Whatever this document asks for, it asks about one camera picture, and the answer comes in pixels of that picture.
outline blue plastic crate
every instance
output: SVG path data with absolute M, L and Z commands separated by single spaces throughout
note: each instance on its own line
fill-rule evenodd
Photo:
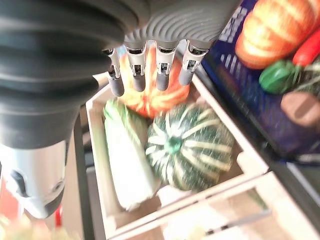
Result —
M 280 107 L 282 95 L 264 92 L 259 85 L 261 70 L 245 67 L 235 54 L 243 22 L 256 2 L 242 2 L 202 66 L 217 90 L 252 123 L 254 131 L 265 137 L 279 159 L 320 154 L 320 134 L 290 121 Z

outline green bell pepper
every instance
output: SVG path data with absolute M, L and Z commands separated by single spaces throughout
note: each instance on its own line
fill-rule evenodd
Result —
M 290 61 L 280 60 L 263 70 L 259 83 L 270 94 L 283 94 L 299 82 L 301 67 Z

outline pepper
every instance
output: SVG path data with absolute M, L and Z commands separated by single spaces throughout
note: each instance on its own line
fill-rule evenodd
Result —
M 320 54 L 320 28 L 315 31 L 296 51 L 292 62 L 295 65 L 307 66 Z
M 290 61 L 280 60 L 263 70 L 259 83 L 270 94 L 283 94 L 292 88 L 301 77 L 301 67 Z

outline robotic hand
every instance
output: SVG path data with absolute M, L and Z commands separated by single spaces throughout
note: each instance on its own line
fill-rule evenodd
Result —
M 146 42 L 156 41 L 156 87 L 168 87 L 180 40 L 188 85 L 241 0 L 1 0 L 0 161 L 7 188 L 36 218 L 64 192 L 68 142 L 81 104 L 108 71 L 124 93 L 116 47 L 125 45 L 135 89 L 145 89 Z

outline green striped squash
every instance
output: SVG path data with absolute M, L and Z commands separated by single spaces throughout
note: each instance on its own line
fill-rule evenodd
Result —
M 180 190 L 217 184 L 232 165 L 234 138 L 214 110 L 181 104 L 158 115 L 148 129 L 145 154 L 156 175 Z

